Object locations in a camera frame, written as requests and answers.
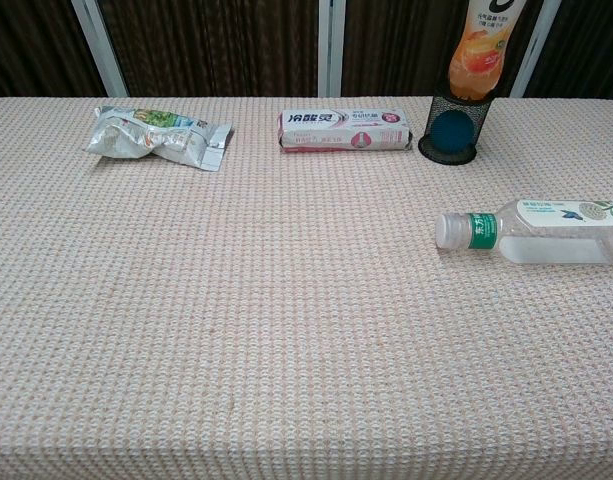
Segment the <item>pink white toothpaste box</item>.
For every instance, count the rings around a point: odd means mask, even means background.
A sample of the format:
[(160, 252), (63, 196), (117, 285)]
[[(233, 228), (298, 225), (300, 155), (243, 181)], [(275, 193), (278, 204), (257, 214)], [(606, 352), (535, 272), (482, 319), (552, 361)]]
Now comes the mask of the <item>pink white toothpaste box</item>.
[(288, 153), (408, 150), (405, 113), (388, 109), (289, 109), (278, 116), (278, 143)]

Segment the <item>dark brown curtain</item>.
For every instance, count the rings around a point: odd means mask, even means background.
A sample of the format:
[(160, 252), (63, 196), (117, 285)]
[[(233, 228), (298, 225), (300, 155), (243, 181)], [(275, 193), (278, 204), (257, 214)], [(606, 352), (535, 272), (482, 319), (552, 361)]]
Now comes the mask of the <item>dark brown curtain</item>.
[[(134, 97), (313, 97), (318, 0), (96, 0)], [(346, 0), (341, 92), (422, 96), (468, 0)], [(72, 0), (0, 0), (0, 97), (106, 93)], [(526, 93), (613, 99), (613, 0), (561, 0)]]

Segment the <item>beige woven tablecloth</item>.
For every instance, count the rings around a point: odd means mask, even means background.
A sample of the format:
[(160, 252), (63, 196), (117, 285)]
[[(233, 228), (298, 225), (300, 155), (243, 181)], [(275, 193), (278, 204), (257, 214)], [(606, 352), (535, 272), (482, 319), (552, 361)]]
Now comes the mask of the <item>beige woven tablecloth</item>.
[(0, 480), (613, 480), (613, 267), (434, 240), (613, 200), (613, 101), (498, 100), (447, 167), (283, 153), (317, 98), (129, 100), (231, 123), (215, 173), (88, 154), (100, 105), (0, 98)]

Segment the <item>blue ball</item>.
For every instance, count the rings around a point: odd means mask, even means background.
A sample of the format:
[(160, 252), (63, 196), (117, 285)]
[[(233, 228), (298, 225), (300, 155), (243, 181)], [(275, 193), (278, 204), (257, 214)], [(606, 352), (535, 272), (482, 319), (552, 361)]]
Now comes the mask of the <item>blue ball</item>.
[(472, 143), (474, 126), (470, 117), (459, 110), (439, 114), (430, 129), (432, 144), (445, 153), (457, 153)]

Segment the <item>orange juice bottle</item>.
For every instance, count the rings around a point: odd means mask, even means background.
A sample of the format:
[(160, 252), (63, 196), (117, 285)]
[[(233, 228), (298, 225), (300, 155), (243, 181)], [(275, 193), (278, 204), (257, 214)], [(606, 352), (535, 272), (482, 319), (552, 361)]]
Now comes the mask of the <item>orange juice bottle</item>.
[(460, 41), (448, 70), (453, 96), (479, 101), (496, 86), (505, 52), (527, 0), (469, 0)]

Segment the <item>crumpled silver snack bag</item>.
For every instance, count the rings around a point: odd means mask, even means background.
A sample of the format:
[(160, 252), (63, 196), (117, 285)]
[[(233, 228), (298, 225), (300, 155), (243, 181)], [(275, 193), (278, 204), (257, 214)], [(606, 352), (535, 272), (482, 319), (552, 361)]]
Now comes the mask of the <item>crumpled silver snack bag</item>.
[(213, 124), (184, 115), (103, 106), (85, 151), (115, 159), (156, 155), (167, 161), (216, 172), (231, 136), (230, 124)]

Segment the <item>white screen frame post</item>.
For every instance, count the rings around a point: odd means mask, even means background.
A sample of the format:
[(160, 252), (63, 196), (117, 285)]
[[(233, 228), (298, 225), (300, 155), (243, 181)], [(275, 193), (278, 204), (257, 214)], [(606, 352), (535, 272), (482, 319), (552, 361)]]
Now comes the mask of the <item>white screen frame post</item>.
[(127, 98), (129, 91), (98, 0), (71, 0), (71, 4), (107, 96)]
[(318, 0), (317, 96), (342, 96), (347, 0)]
[(543, 0), (529, 44), (510, 90), (511, 98), (522, 98), (525, 95), (561, 3), (562, 0)]

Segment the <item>black mesh pen holder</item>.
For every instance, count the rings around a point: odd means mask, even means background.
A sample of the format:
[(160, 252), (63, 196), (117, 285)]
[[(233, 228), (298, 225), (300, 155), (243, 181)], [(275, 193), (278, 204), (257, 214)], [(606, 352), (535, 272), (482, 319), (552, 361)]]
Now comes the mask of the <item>black mesh pen holder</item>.
[[(492, 99), (463, 100), (452, 95), (448, 87), (442, 87), (433, 96), (424, 135), (418, 140), (418, 150), (427, 159), (442, 165), (459, 166), (470, 163), (477, 154), (476, 145), (486, 120)], [(457, 153), (438, 150), (430, 139), (430, 129), (435, 118), (444, 111), (459, 110), (466, 113), (474, 126), (472, 143)]]

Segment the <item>clear plastic water bottle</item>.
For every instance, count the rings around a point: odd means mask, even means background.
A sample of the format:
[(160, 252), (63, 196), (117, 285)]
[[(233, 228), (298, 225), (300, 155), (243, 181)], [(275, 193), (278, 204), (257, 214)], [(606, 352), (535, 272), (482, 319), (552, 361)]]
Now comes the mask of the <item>clear plastic water bottle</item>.
[(517, 264), (613, 265), (613, 200), (515, 200), (473, 212), (470, 249)]

